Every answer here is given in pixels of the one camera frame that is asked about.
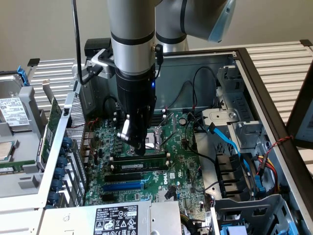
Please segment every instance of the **metal mesh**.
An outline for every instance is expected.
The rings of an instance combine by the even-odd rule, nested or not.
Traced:
[[[71,118],[72,118],[72,126],[79,126],[77,128],[68,128],[67,129],[67,134],[68,137],[70,137],[72,140],[76,140],[77,141],[77,145],[78,148],[81,148],[82,145],[82,141],[83,141],[83,137],[84,137],[84,129],[85,129],[85,125],[84,124],[85,121],[85,117],[84,117],[84,113],[83,113],[83,109],[82,109],[82,105],[80,102],[80,98],[78,94],[75,94],[75,98],[73,100],[73,104],[72,104],[72,111],[70,114]]]

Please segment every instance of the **robotic arm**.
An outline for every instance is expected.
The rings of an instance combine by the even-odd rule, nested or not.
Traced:
[[[118,137],[143,156],[157,100],[155,57],[160,71],[163,46],[166,52],[171,51],[186,40],[187,34],[221,41],[235,0],[107,1],[118,98],[127,114]],[[159,45],[155,44],[155,34]]]

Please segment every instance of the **capacitor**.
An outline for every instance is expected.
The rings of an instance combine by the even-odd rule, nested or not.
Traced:
[[[200,204],[200,211],[202,211],[202,209],[203,209],[203,207],[204,207],[204,202],[203,202],[203,201],[200,201],[199,204]]]
[[[185,118],[182,118],[182,117],[181,117],[181,118],[179,119],[179,125],[180,125],[180,126],[185,126],[186,124],[187,124],[187,120],[186,120]]]

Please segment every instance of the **gray wall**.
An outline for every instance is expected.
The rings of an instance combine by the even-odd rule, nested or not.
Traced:
[[[30,58],[75,57],[70,0],[1,0],[0,70],[26,66]],[[106,0],[77,0],[82,48],[87,38],[110,35]],[[220,44],[189,38],[190,48],[310,39],[313,0],[237,0],[229,32]]]

